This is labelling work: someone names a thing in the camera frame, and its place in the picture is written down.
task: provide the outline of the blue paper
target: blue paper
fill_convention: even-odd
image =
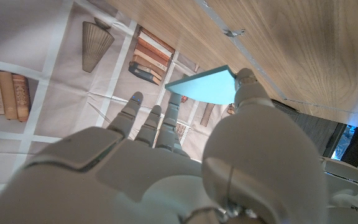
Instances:
[[[165,85],[165,89],[201,102],[228,105],[234,102],[236,76],[228,65]]]

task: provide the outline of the white robotic hand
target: white robotic hand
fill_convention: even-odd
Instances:
[[[236,78],[236,114],[212,132],[202,165],[175,133],[172,93],[134,141],[135,93],[107,129],[92,127],[49,145],[0,194],[0,223],[322,223],[328,201],[317,151],[273,107],[252,71]]]

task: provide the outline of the robotic finger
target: robotic finger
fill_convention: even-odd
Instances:
[[[132,125],[134,125],[137,112],[143,101],[143,94],[136,92],[128,101],[127,105],[118,113],[107,129],[120,133],[127,138]]]
[[[155,105],[147,117],[146,122],[142,125],[135,141],[139,141],[148,147],[153,146],[155,134],[157,133],[158,122],[161,117],[161,106]]]

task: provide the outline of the wooden table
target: wooden table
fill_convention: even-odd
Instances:
[[[358,126],[358,1],[207,0],[204,9],[199,0],[108,1],[200,67],[251,68],[271,98]],[[235,38],[265,74],[223,34],[219,18],[246,30]]]

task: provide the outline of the printed backdrop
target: printed backdrop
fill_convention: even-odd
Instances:
[[[104,1],[90,2],[127,29],[113,26],[112,46],[91,73],[82,71],[82,22],[94,22],[94,15],[80,6],[84,1],[0,0],[0,70],[26,76],[32,102],[28,122],[0,116],[0,190],[15,170],[48,144],[90,126],[105,128],[136,91],[143,93],[144,101],[130,138],[135,138],[153,105],[161,105],[163,113],[167,108],[170,92],[163,84],[128,72],[139,25]],[[202,71],[176,51],[162,83]],[[232,113],[229,109],[182,100],[177,131],[191,158],[201,160],[208,136]]]

